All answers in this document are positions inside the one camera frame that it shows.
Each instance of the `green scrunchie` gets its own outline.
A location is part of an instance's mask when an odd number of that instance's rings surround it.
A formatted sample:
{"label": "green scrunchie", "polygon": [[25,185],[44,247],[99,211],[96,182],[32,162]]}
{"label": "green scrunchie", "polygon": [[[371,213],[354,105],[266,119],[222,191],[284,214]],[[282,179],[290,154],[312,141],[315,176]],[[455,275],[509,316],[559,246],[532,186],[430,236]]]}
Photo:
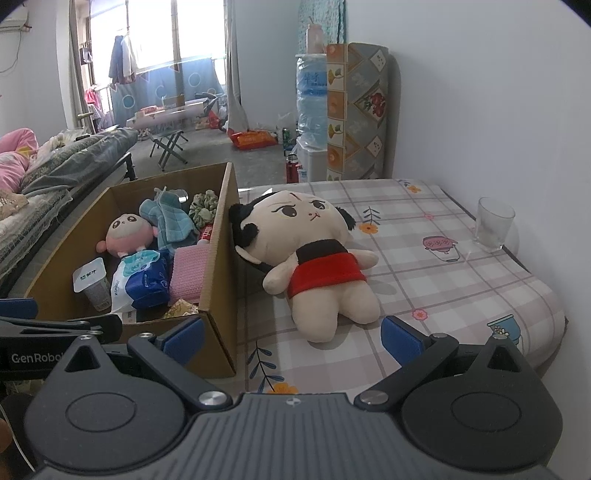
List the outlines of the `green scrunchie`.
{"label": "green scrunchie", "polygon": [[199,230],[208,223],[213,223],[218,200],[213,190],[206,190],[205,193],[198,193],[193,197],[193,202],[189,207],[189,217]]}

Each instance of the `metal screw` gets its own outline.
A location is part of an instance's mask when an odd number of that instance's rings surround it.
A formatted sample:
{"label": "metal screw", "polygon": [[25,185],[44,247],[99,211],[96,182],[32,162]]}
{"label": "metal screw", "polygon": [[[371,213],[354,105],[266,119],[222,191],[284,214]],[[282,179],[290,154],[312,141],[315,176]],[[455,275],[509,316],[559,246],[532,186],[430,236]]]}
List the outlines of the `metal screw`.
{"label": "metal screw", "polygon": [[228,396],[218,390],[210,390],[199,395],[199,403],[208,407],[217,407],[226,403]]}
{"label": "metal screw", "polygon": [[380,390],[366,390],[359,395],[359,399],[366,405],[382,405],[388,401],[388,394]]}

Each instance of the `plush doll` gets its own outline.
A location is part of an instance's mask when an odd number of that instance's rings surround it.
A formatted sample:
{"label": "plush doll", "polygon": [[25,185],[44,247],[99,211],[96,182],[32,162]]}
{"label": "plush doll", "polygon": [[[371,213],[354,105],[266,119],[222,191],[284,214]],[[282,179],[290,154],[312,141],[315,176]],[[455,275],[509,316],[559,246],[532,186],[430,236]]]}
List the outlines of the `plush doll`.
{"label": "plush doll", "polygon": [[158,236],[158,229],[138,215],[124,213],[109,227],[106,240],[96,244],[96,251],[108,251],[114,257],[122,258],[145,250]]}
{"label": "plush doll", "polygon": [[262,284],[267,293],[286,293],[306,340],[330,341],[339,313],[363,325],[379,319],[379,301],[361,273],[378,256],[343,246],[355,227],[347,211],[284,190],[232,205],[230,221],[236,251],[267,273]]}

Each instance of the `pink clothing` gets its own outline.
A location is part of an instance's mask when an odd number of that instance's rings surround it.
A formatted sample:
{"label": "pink clothing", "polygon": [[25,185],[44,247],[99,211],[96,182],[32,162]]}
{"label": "pink clothing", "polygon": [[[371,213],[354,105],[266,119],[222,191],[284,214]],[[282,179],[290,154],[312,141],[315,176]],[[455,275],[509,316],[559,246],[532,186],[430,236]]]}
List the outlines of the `pink clothing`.
{"label": "pink clothing", "polygon": [[30,128],[19,128],[0,137],[0,153],[18,152],[29,159],[37,153],[37,150],[39,150],[39,144]]}
{"label": "pink clothing", "polygon": [[0,189],[18,193],[29,161],[39,145],[29,128],[20,128],[0,138]]}
{"label": "pink clothing", "polygon": [[101,112],[103,111],[100,97],[96,94],[96,92],[92,88],[86,89],[86,91],[84,92],[84,100],[89,105],[92,104],[95,107],[97,107]]}

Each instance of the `curtain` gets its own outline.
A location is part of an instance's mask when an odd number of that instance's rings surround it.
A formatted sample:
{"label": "curtain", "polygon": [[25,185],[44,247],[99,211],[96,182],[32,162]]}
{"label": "curtain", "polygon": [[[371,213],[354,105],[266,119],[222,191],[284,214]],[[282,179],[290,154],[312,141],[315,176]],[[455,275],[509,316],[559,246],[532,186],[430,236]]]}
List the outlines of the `curtain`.
{"label": "curtain", "polygon": [[236,39],[236,0],[226,0],[227,50],[226,50],[226,93],[228,94],[228,133],[248,130],[246,112],[240,102],[240,79],[238,76],[238,42]]}
{"label": "curtain", "polygon": [[[182,75],[179,89],[177,76]],[[135,82],[110,86],[115,123],[124,126],[128,119],[147,106],[161,106],[163,98],[181,93],[185,102],[195,100],[196,93],[222,93],[212,59],[182,62],[180,73],[172,67],[159,67],[138,73]]]}
{"label": "curtain", "polygon": [[299,53],[306,53],[306,29],[310,18],[322,25],[324,45],[347,41],[345,0],[301,0],[298,16]]}
{"label": "curtain", "polygon": [[[70,0],[70,96],[73,100],[74,115],[87,113],[88,105],[84,100],[84,87],[82,86],[82,68],[78,51],[78,25],[76,19],[76,4]],[[88,131],[96,133],[95,126],[90,118],[82,120]]]}

